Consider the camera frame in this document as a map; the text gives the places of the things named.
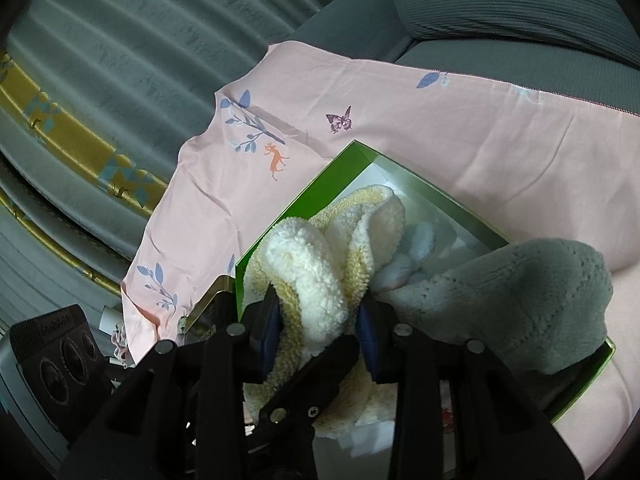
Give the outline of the yellow and white towel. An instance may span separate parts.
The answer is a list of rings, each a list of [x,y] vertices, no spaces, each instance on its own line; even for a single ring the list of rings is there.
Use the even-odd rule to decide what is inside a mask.
[[[250,416],[337,337],[352,334],[371,278],[390,263],[404,231],[399,197],[385,185],[370,185],[310,219],[285,218],[262,238],[244,272],[242,305],[273,287],[283,330],[265,382],[244,387]]]

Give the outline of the white cup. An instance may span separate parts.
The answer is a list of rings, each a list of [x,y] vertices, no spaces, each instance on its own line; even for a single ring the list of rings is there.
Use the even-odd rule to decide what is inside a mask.
[[[104,334],[111,335],[123,320],[122,312],[115,308],[105,306],[100,317],[99,330]]]

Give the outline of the pink floral tablecloth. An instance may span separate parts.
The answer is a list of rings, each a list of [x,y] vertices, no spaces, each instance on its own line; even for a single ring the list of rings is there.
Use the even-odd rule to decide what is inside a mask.
[[[639,408],[639,73],[591,54],[436,41],[393,64],[287,41],[215,96],[122,281],[140,360],[350,142],[399,162],[510,240],[604,255],[612,362],[560,419],[592,474]]]

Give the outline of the tissue pack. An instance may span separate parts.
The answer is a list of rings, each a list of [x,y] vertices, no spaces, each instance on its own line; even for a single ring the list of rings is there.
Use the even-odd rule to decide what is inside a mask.
[[[340,437],[340,447],[350,457],[375,455],[389,450],[393,445],[395,423],[392,420],[356,427],[350,434]]]

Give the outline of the light blue plush toy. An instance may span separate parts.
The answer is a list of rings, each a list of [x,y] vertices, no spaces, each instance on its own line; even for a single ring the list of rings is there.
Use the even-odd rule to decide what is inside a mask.
[[[373,275],[372,292],[388,292],[407,284],[411,275],[431,257],[435,246],[435,227],[430,222],[409,224],[392,260]]]

